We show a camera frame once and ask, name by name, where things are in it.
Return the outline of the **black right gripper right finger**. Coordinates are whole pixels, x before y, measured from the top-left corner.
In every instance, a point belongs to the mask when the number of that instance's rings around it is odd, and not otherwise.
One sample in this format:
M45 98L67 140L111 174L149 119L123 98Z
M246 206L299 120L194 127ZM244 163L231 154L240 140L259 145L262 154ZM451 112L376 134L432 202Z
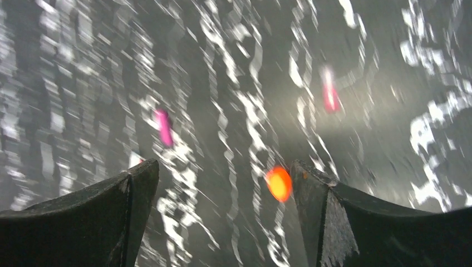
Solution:
M471 208L431 213L291 164L309 266L470 266Z

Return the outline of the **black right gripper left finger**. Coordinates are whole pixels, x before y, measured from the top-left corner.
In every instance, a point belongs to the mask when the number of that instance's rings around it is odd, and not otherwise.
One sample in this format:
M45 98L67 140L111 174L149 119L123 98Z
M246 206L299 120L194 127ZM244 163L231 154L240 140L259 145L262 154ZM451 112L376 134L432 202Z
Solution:
M159 183L146 160L21 211L1 212L2 266L134 266Z

